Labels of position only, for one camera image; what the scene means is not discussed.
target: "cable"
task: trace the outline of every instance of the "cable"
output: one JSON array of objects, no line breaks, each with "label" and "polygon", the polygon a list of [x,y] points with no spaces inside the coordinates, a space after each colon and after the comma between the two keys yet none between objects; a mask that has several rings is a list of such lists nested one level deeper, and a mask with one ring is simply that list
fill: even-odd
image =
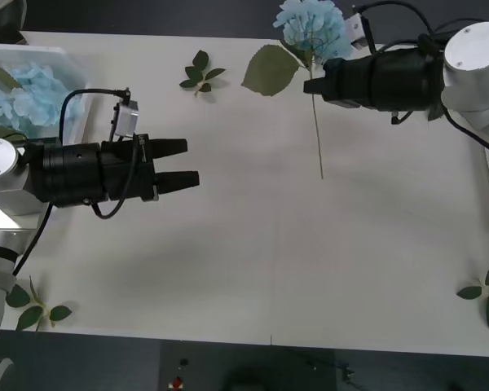
[{"label": "cable", "polygon": [[404,121],[406,121],[411,115],[413,114],[413,112],[407,112],[406,114],[403,115],[402,118],[398,118],[397,116],[393,116],[391,117],[391,125],[400,125],[402,124]]},{"label": "cable", "polygon": [[[59,116],[58,138],[59,138],[59,141],[62,144],[62,146],[64,145],[64,126],[65,126],[65,113],[67,112],[67,106],[68,106],[68,103],[70,102],[70,100],[79,94],[111,94],[111,95],[119,96],[120,98],[126,97],[126,91],[124,91],[124,90],[105,90],[105,89],[100,89],[100,88],[75,90],[75,91],[71,92],[69,95],[67,95],[67,97],[64,100],[64,103],[62,104],[62,110],[61,110],[61,113]],[[49,221],[49,217],[51,216],[52,209],[53,209],[53,204],[49,203],[47,205],[46,213],[43,216],[42,222],[40,223],[40,226],[38,227],[36,234],[34,234],[33,240],[31,240],[31,243],[29,243],[29,246],[25,250],[24,255],[22,256],[22,258],[20,259],[20,261],[16,265],[15,269],[13,270],[14,276],[17,276],[19,274],[19,272],[22,270],[22,267],[24,267],[25,262],[29,258],[29,255],[31,255],[31,252],[33,251],[34,247],[37,245],[38,241],[40,240],[40,236],[42,236],[42,233],[46,228],[47,222]]]},{"label": "cable", "polygon": [[123,206],[123,203],[126,200],[127,194],[130,189],[130,185],[132,184],[132,180],[134,179],[134,175],[136,173],[136,167],[138,163],[138,139],[134,137],[132,139],[132,160],[130,162],[130,168],[129,168],[129,175],[127,177],[127,180],[125,181],[125,186],[123,187],[123,190],[121,191],[120,199],[117,201],[116,206],[110,212],[109,214],[102,214],[101,210],[99,209],[98,204],[92,204],[92,209],[95,211],[96,216],[101,218],[102,220],[108,220],[109,218],[112,218],[118,213],[121,209],[121,206]]},{"label": "cable", "polygon": [[69,95],[64,100],[64,103],[62,104],[62,111],[59,114],[59,140],[64,144],[64,127],[65,127],[65,113],[67,112],[67,106],[68,103],[72,98],[74,98],[76,95],[81,95],[81,94],[107,94],[107,95],[114,95],[119,98],[125,98],[126,97],[126,91],[124,90],[105,90],[104,88],[85,88],[83,90],[75,90],[71,92]]},{"label": "cable", "polygon": [[393,46],[397,46],[397,45],[418,45],[418,40],[416,39],[398,39],[396,41],[392,41],[386,45],[384,45],[383,47],[381,47],[377,53],[383,53],[385,51],[387,51],[388,49],[392,48]]},{"label": "cable", "polygon": [[334,369],[341,370],[342,381],[344,383],[348,384],[350,387],[353,387],[354,389],[357,389],[358,391],[368,391],[366,387],[357,384],[353,380],[351,380],[351,377],[355,374],[355,372],[351,370],[350,364],[348,364],[347,362],[341,362],[340,364],[336,364],[334,362],[329,362],[319,357],[315,357],[309,354],[305,354],[303,352],[299,352],[289,347],[284,347],[284,349],[289,351],[291,354],[294,354],[300,358],[304,358],[306,360],[306,364],[308,365],[314,366],[315,363],[318,363],[326,367],[331,367]]},{"label": "cable", "polygon": [[22,256],[22,258],[18,262],[18,265],[16,265],[16,267],[13,271],[14,276],[17,276],[18,273],[20,272],[20,270],[22,270],[22,267],[24,267],[24,264],[27,261],[27,259],[29,258],[29,255],[31,255],[31,252],[34,249],[34,246],[36,246],[36,244],[38,243],[38,240],[40,239],[40,236],[42,236],[43,230],[46,228],[47,222],[49,221],[49,216],[51,215],[51,212],[52,212],[52,206],[53,205],[51,203],[49,203],[47,205],[46,214],[43,217],[43,220],[40,223],[40,226],[38,227],[36,234],[34,234],[33,240],[31,240],[31,243],[29,243],[29,246],[25,250],[24,255]]},{"label": "cable", "polygon": [[425,28],[427,29],[428,34],[431,37],[433,37],[434,31],[431,28],[431,24],[427,20],[425,15],[422,13],[421,10],[419,10],[418,8],[416,8],[415,6],[413,6],[412,4],[409,4],[407,2],[400,2],[398,0],[384,0],[381,2],[372,2],[370,4],[365,4],[363,6],[356,8],[356,11],[359,14],[362,14],[364,11],[367,11],[371,8],[381,7],[381,6],[401,6],[401,7],[406,7],[408,9],[410,9],[411,11],[415,12],[415,14],[422,20],[422,23],[424,24]]},{"label": "cable", "polygon": [[485,147],[485,148],[487,148],[489,150],[489,143],[486,140],[484,140],[483,138],[478,137],[475,133],[467,130],[464,126],[458,125],[455,122],[455,120],[453,120],[453,118],[451,117],[451,114],[449,114],[449,111],[447,110],[447,108],[444,105],[442,105],[442,110],[443,110],[444,115],[446,116],[447,121],[452,126],[454,126],[455,128],[457,128],[463,134],[466,134],[466,135],[470,136],[478,144],[480,144],[481,146],[483,146],[483,147]]},{"label": "cable", "polygon": [[24,140],[27,140],[27,136],[23,133],[10,133],[8,135],[2,136],[1,139],[7,140],[8,138],[13,137],[13,136],[22,136],[24,138]]},{"label": "cable", "polygon": [[475,22],[475,23],[481,23],[481,22],[487,22],[488,20],[485,19],[479,19],[479,18],[458,18],[454,20],[449,20],[448,22],[440,24],[434,31],[438,32],[439,30],[442,30],[446,28],[447,26],[450,26],[452,24],[456,24],[459,22]]}]

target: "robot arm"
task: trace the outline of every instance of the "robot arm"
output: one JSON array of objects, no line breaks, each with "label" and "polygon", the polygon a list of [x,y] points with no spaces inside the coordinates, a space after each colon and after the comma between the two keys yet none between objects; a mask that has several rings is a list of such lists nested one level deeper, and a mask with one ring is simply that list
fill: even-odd
[{"label": "robot arm", "polygon": [[[59,138],[21,143],[0,139],[0,214],[8,217],[0,220],[0,325],[6,296],[53,205],[91,206],[98,217],[107,219],[116,214],[125,199],[157,201],[161,194],[199,185],[196,171],[154,170],[155,159],[186,152],[187,140],[150,139],[146,134],[134,134],[138,105],[130,100],[129,91],[114,110],[110,141],[101,145],[62,146]],[[119,136],[116,142],[112,140],[114,134]],[[103,215],[99,203],[107,200],[118,203],[111,213]],[[0,389],[11,368],[10,360],[0,361]]]},{"label": "robot arm", "polygon": [[[352,40],[369,43],[358,14],[348,23]],[[387,51],[389,45],[362,59],[331,59],[324,65],[325,76],[307,81],[304,92],[345,108],[392,112],[393,125],[402,122],[398,112],[441,105],[452,125],[489,149],[489,22],[449,36],[422,35],[396,43],[417,47]],[[455,123],[448,110],[471,129]]]}]

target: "table surface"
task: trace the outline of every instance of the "table surface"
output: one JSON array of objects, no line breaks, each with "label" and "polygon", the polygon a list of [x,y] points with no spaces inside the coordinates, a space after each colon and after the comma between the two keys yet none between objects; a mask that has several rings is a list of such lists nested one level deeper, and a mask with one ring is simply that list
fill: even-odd
[{"label": "table surface", "polygon": [[[240,86],[269,41],[26,36],[75,55],[96,86],[129,86],[139,133],[189,142],[156,169],[201,180],[109,222],[54,213],[20,283],[74,309],[55,332],[489,356],[483,303],[456,296],[489,267],[489,173],[445,121],[391,126],[317,99],[321,180],[304,71],[273,98]],[[178,84],[199,49],[227,71],[196,99]],[[107,138],[112,104],[95,101],[89,141]]]}]

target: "black cable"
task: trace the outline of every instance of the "black cable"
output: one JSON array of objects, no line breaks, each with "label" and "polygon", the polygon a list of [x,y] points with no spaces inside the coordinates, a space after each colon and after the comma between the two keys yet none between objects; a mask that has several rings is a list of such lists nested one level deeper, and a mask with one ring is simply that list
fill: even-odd
[{"label": "black cable", "polygon": [[487,148],[489,150],[489,143],[486,140],[484,140],[483,138],[478,137],[475,133],[467,130],[464,126],[458,125],[455,122],[455,120],[452,119],[451,114],[449,114],[449,111],[447,110],[447,108],[444,105],[442,105],[442,110],[443,110],[444,115],[447,118],[447,121],[452,126],[454,126],[455,128],[457,128],[463,134],[466,134],[466,135],[470,136],[478,144],[480,144],[481,146],[483,146],[483,147],[485,147],[485,148]]},{"label": "black cable", "polygon": [[411,115],[413,114],[413,112],[407,112],[406,114],[403,115],[402,118],[398,118],[398,117],[394,117],[394,119],[392,118],[391,119],[391,125],[400,125],[402,124],[404,121],[406,121]]},{"label": "black cable", "polygon": [[67,112],[68,103],[76,95],[81,95],[81,94],[107,94],[107,95],[118,96],[120,98],[125,98],[126,91],[124,91],[124,90],[106,90],[104,88],[85,88],[82,90],[75,90],[75,91],[71,92],[69,95],[67,95],[67,97],[64,100],[64,103],[62,104],[62,111],[59,114],[58,137],[59,137],[59,140],[62,143],[62,145],[64,143],[65,113]]},{"label": "black cable", "polygon": [[381,47],[377,53],[384,53],[388,49],[392,48],[393,46],[397,45],[418,45],[418,40],[416,39],[397,39],[396,41],[392,41],[390,43],[385,44],[383,47]]},{"label": "black cable", "polygon": [[31,240],[31,243],[29,243],[29,246],[25,250],[24,255],[22,256],[22,258],[20,259],[20,261],[18,262],[18,264],[16,265],[16,267],[13,271],[14,276],[17,276],[18,273],[20,272],[20,270],[22,270],[22,267],[24,267],[25,262],[29,258],[29,255],[31,255],[31,252],[34,249],[34,246],[36,246],[36,244],[38,243],[38,240],[40,239],[40,236],[42,236],[43,230],[46,228],[47,222],[49,221],[49,216],[51,215],[51,212],[52,212],[52,206],[53,205],[51,203],[49,203],[47,205],[46,214],[43,217],[43,220],[40,223],[40,226],[38,227],[36,234],[34,234],[33,240]]},{"label": "black cable", "polygon": [[27,136],[25,134],[23,134],[23,133],[11,133],[11,134],[7,134],[5,136],[2,136],[1,139],[7,140],[8,138],[13,137],[13,136],[22,136],[24,138],[24,140],[27,140]]},{"label": "black cable", "polygon": [[127,176],[127,180],[125,181],[125,185],[123,187],[123,190],[121,191],[120,199],[117,201],[116,206],[110,212],[109,214],[102,214],[101,210],[99,210],[98,204],[92,204],[92,209],[95,211],[96,216],[101,218],[102,220],[108,220],[109,218],[112,218],[118,213],[121,209],[121,206],[123,206],[123,203],[126,200],[126,197],[128,195],[130,185],[132,184],[132,180],[134,179],[134,175],[136,173],[136,167],[138,163],[138,139],[133,137],[132,139],[132,160],[130,162],[130,168],[129,168],[129,175]]},{"label": "black cable", "polygon": [[[75,90],[71,92],[69,95],[64,100],[64,103],[62,104],[62,109],[61,113],[59,115],[59,131],[58,131],[58,138],[62,146],[64,145],[64,126],[65,126],[65,113],[67,112],[67,106],[70,100],[79,94],[112,94],[119,96],[120,98],[125,98],[126,97],[126,91],[123,90],[105,90],[105,89],[100,89],[100,88],[90,88],[90,89],[84,89],[84,90]],[[34,247],[37,245],[38,241],[40,240],[40,236],[42,236],[43,231],[46,228],[47,222],[49,221],[49,217],[51,216],[51,212],[53,209],[53,204],[49,203],[47,205],[46,213],[43,216],[42,222],[40,223],[40,226],[38,227],[36,234],[34,234],[33,240],[31,240],[31,243],[29,243],[29,246],[24,252],[24,255],[16,265],[15,269],[13,270],[13,275],[17,276],[19,272],[22,270],[22,267],[24,267],[25,262],[28,260],[29,255],[31,255],[31,252],[33,251]]]},{"label": "black cable", "polygon": [[448,22],[440,24],[434,31],[438,32],[439,30],[442,30],[446,28],[447,26],[450,26],[452,24],[456,24],[459,22],[475,22],[475,23],[481,23],[481,22],[487,22],[488,20],[485,19],[479,19],[479,18],[458,18],[454,20],[449,20]]},{"label": "black cable", "polygon": [[425,15],[422,13],[421,10],[413,6],[412,4],[409,4],[407,2],[400,2],[398,0],[384,0],[381,2],[372,2],[370,4],[365,4],[363,6],[357,7],[356,11],[359,14],[362,14],[364,11],[369,10],[371,8],[375,7],[381,7],[381,6],[401,6],[401,7],[406,7],[407,9],[415,12],[415,14],[422,20],[422,23],[424,24],[425,28],[427,29],[428,34],[433,37],[434,36],[434,31],[431,28],[430,22],[427,20]]}]

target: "plastic container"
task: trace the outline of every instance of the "plastic container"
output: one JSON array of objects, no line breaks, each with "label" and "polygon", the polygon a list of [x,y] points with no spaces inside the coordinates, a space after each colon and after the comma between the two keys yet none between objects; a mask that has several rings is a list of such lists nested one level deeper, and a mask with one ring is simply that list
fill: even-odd
[{"label": "plastic container", "polygon": [[[9,66],[28,64],[30,62],[51,67],[55,77],[60,79],[69,91],[90,87],[89,77],[83,72],[83,67],[59,47],[0,45],[1,66],[4,64]],[[65,130],[64,144],[82,142],[91,100],[90,94],[81,95],[85,111],[79,120],[74,121],[70,130]],[[40,129],[40,137],[57,136],[58,125]]]}]

